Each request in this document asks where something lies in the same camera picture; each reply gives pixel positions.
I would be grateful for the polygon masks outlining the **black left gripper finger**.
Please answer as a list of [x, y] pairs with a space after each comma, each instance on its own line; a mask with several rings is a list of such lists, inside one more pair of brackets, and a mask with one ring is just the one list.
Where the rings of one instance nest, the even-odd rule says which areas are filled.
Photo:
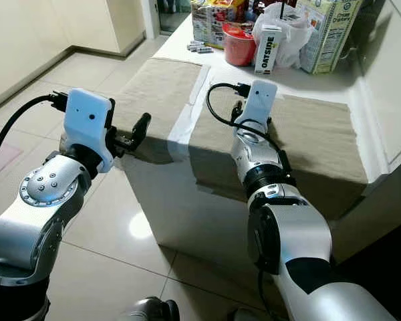
[[137, 149], [148, 136], [148, 127], [151, 118], [151, 115], [145, 112], [134, 125], [134, 149]]

